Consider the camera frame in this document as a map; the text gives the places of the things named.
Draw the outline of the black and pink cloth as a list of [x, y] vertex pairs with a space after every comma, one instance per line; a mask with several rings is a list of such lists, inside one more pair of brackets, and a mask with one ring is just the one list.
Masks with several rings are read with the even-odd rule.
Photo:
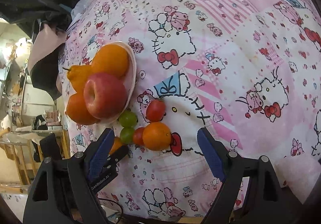
[[27, 70], [36, 89], [53, 100], [61, 96], [58, 56], [64, 47], [71, 11], [79, 0], [1, 0], [1, 18], [16, 24], [32, 41]]

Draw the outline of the pink plate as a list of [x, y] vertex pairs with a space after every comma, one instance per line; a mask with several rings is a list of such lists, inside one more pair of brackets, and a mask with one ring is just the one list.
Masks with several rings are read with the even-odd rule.
[[123, 110], [120, 113], [115, 114], [114, 116], [107, 119], [101, 119], [101, 123], [104, 123], [104, 124], [111, 124], [115, 122], [119, 118], [119, 116], [128, 108], [129, 103], [131, 101], [131, 97], [135, 89], [136, 79], [137, 79], [137, 62], [136, 62], [134, 51], [132, 50], [132, 48], [127, 43], [122, 41], [110, 42], [108, 44], [103, 45], [102, 48], [110, 45], [120, 46], [127, 52], [127, 55], [128, 55], [128, 69], [124, 74], [124, 76], [121, 78], [121, 81], [123, 82], [123, 85], [125, 86], [127, 91], [127, 101], [125, 103]]

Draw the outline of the bumpy dekopon orange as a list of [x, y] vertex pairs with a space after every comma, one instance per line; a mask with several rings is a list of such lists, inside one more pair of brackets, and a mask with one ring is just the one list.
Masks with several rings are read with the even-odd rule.
[[70, 81], [73, 89], [77, 93], [83, 93], [88, 77], [92, 75], [91, 65], [72, 65], [69, 68], [63, 68], [67, 71], [67, 79]]

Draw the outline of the large round orange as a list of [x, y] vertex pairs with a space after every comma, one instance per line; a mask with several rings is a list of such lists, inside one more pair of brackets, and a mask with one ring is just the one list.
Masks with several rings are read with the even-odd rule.
[[75, 93], [69, 97], [65, 114], [75, 123], [85, 126], [99, 122], [87, 110], [83, 93]]

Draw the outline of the round mandarin orange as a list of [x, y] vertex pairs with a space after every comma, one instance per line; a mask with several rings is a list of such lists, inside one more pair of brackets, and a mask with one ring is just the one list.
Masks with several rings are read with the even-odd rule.
[[123, 77], [129, 67], [127, 51], [116, 44], [105, 45], [95, 54], [91, 62], [93, 73], [107, 73], [116, 78]]

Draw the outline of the small orange kumquat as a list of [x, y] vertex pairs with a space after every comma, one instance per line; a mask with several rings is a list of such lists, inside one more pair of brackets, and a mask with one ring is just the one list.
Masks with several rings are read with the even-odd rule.
[[123, 146], [124, 144], [121, 142], [121, 139], [119, 137], [115, 137], [114, 138], [114, 143], [112, 145], [111, 150], [109, 151], [109, 155], [112, 155], [113, 153], [115, 153], [121, 146]]

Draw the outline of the pink cartoon bed sheet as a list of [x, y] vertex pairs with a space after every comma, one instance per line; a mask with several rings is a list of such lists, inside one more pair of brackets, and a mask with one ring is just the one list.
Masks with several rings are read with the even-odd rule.
[[99, 197], [128, 215], [175, 221], [201, 217], [220, 182], [196, 141], [199, 128], [248, 158], [266, 155], [286, 170], [320, 160], [320, 14], [312, 0], [81, 0], [58, 59], [66, 77], [105, 44], [131, 46], [137, 83], [130, 109], [138, 126], [147, 106], [166, 105], [175, 146], [131, 145], [118, 176]]

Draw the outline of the wooden chair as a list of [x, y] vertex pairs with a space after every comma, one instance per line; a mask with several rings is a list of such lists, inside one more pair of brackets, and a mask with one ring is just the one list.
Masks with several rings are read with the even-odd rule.
[[66, 130], [12, 131], [1, 129], [1, 192], [26, 194], [44, 160], [40, 141], [53, 134], [62, 158], [70, 158]]

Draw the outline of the red apple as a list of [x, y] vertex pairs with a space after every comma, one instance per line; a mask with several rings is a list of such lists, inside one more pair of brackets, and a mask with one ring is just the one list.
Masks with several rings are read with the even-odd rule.
[[99, 120], [121, 113], [128, 98], [122, 81], [107, 73], [89, 76], [83, 95], [88, 112]]

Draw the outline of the red cherry tomato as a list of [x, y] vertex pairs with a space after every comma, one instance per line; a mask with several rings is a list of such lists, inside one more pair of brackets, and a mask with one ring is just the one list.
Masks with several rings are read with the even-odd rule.
[[144, 127], [139, 127], [134, 131], [133, 134], [133, 143], [138, 146], [144, 146], [143, 142], [143, 132], [144, 132]]
[[163, 100], [153, 100], [147, 107], [146, 118], [150, 122], [160, 121], [166, 110], [166, 105]]

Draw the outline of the small orange tangerine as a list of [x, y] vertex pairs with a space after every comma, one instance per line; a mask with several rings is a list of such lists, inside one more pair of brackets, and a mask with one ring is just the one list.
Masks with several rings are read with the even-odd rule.
[[170, 128], [162, 122], [149, 123], [143, 131], [144, 146], [152, 151], [162, 151], [171, 144]]

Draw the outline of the green lime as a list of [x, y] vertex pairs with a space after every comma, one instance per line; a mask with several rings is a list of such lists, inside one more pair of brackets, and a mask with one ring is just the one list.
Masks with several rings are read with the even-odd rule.
[[125, 110], [118, 118], [119, 123], [121, 126], [124, 128], [130, 128], [130, 127], [135, 127], [138, 123], [138, 118], [137, 115], [130, 111], [130, 110]]
[[133, 134], [135, 129], [132, 127], [124, 127], [120, 132], [120, 140], [123, 144], [130, 145], [133, 143]]

